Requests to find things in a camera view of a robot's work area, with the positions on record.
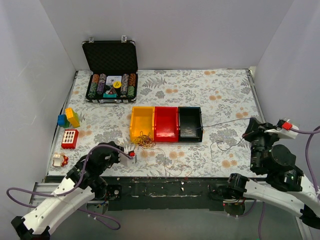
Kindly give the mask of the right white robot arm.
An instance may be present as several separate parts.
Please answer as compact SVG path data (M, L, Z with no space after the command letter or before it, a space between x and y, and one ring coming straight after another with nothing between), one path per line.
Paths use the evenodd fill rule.
M256 175L265 175L266 185L232 173L224 196L260 200L286 210L311 228L319 229L320 189L296 166L296 156L285 145L276 143L280 139L295 139L298 134L312 136L319 132L319 129L302 131L285 119L273 125L251 117L242 138L251 144L250 170Z

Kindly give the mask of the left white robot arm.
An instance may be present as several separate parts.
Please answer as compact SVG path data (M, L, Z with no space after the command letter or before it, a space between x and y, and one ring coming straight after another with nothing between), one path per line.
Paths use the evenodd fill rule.
M82 156L61 183L38 206L24 216L16 216L11 225L21 240L48 240L56 228L82 205L103 200L106 181L101 174L120 161L124 148L114 141L99 143Z

